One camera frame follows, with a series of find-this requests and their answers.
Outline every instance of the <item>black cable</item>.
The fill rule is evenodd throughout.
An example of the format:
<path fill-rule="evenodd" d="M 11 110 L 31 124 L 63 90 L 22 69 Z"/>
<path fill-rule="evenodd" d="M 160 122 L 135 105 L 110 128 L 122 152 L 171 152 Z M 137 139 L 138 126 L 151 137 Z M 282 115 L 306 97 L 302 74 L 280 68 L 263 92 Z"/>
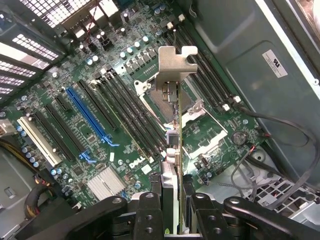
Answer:
<path fill-rule="evenodd" d="M 300 126 L 297 123 L 280 119 L 274 116 L 269 116 L 269 115 L 250 111 L 249 109 L 247 109 L 246 107 L 242 106 L 239 103 L 234 103 L 233 106 L 236 107 L 241 112 L 247 114 L 248 116 L 251 116 L 254 118 L 267 119 L 273 122 L 286 124 L 295 129 L 298 129 L 307 137 L 307 139 L 310 139 L 313 143 L 313 146 L 315 149 L 315 155 L 312 163 L 307 168 L 307 170 L 303 173 L 303 175 L 296 181 L 296 183 L 290 188 L 289 191 L 287 191 L 285 194 L 283 194 L 281 197 L 279 197 L 276 201 L 274 201 L 270 205 L 266 206 L 267 209 L 274 210 L 275 208 L 279 207 L 282 203 L 284 203 L 293 193 L 295 193 L 309 179 L 309 177 L 311 176 L 311 173 L 313 172 L 313 170 L 315 169 L 315 167 L 317 166 L 320 160 L 320 142 L 312 132 L 308 131 L 306 128 L 304 128 L 303 126 Z"/>

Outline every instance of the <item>blue pcie slot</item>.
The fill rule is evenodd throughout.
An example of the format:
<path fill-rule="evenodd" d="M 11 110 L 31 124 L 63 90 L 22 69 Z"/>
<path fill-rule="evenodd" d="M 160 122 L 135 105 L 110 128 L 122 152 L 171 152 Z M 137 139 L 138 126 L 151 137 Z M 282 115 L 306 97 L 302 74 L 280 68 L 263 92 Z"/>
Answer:
<path fill-rule="evenodd" d="M 96 134 L 100 137 L 101 141 L 103 143 L 108 143 L 112 147 L 119 146 L 119 144 L 113 143 L 112 140 L 108 137 L 108 135 L 105 133 L 101 125 L 97 122 L 95 117 L 90 113 L 89 109 L 80 100 L 75 90 L 69 87 L 66 89 L 66 93 L 71 98 L 76 107 L 79 109 L 79 111 L 82 113 L 84 118 L 89 122 Z"/>

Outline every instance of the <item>gray metal panel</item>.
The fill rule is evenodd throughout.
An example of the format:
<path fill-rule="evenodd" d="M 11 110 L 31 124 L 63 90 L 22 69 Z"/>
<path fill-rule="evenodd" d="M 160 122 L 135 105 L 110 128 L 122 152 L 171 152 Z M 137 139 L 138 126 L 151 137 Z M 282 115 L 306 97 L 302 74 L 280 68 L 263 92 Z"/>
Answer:
<path fill-rule="evenodd" d="M 259 113 L 274 115 L 300 123 L 320 139 L 320 102 L 311 85 L 298 68 L 271 24 L 257 5 L 261 0 L 199 0 L 199 17 L 195 26 L 221 66 L 238 86 L 251 108 Z M 190 1 L 180 3 L 187 10 Z M 271 49 L 286 71 L 277 78 L 262 54 Z M 273 135 L 288 142 L 302 143 L 305 139 L 294 129 L 263 120 Z M 309 144 L 303 148 L 278 145 L 286 170 L 292 177 L 301 175 L 314 158 Z M 320 165 L 309 182 L 320 181 Z"/>

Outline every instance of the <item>mounting hole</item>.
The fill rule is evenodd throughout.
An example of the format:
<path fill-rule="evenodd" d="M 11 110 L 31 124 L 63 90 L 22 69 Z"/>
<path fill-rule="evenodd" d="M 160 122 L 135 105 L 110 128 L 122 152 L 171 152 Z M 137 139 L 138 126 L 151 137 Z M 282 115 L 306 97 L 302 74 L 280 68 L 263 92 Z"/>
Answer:
<path fill-rule="evenodd" d="M 122 202 L 122 199 L 121 198 L 115 198 L 115 199 L 113 199 L 113 201 L 112 201 L 112 203 L 113 204 L 119 204 L 119 203 L 121 203 Z"/>
<path fill-rule="evenodd" d="M 148 234 L 150 234 L 150 233 L 152 233 L 152 232 L 154 231 L 154 229 L 153 229 L 152 227 L 146 227 L 146 228 L 145 228 L 145 231 L 146 231 Z"/>
<path fill-rule="evenodd" d="M 153 198 L 153 197 L 154 197 L 154 194 L 153 194 L 153 193 L 148 193 L 145 197 L 146 197 L 146 198 Z"/>
<path fill-rule="evenodd" d="M 208 217 L 210 220 L 212 220 L 212 221 L 215 221 L 217 218 L 215 217 L 215 216 L 213 216 L 213 215 L 211 215 L 211 216 L 209 216 Z"/>
<path fill-rule="evenodd" d="M 205 197 L 205 195 L 202 194 L 202 193 L 197 193 L 195 196 L 196 196 L 198 199 L 203 199 L 203 198 Z"/>
<path fill-rule="evenodd" d="M 218 227 L 215 227 L 213 229 L 213 231 L 216 233 L 216 234 L 221 234 L 222 233 L 222 229 L 221 228 L 218 228 Z"/>

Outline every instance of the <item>connector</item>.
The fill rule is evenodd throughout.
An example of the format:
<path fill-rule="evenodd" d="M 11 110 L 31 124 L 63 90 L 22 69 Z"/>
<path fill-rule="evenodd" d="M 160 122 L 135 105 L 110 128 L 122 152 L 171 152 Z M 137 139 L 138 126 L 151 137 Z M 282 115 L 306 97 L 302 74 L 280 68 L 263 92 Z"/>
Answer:
<path fill-rule="evenodd" d="M 15 134 L 17 130 L 8 119 L 0 120 L 0 137 Z"/>
<path fill-rule="evenodd" d="M 28 137 L 37 146 L 40 152 L 43 154 L 44 158 L 50 163 L 52 167 L 55 167 L 62 162 L 61 158 L 53 151 L 53 148 L 42 136 L 40 131 L 32 122 L 28 121 L 28 117 L 23 116 L 17 120 L 23 130 L 27 133 Z"/>

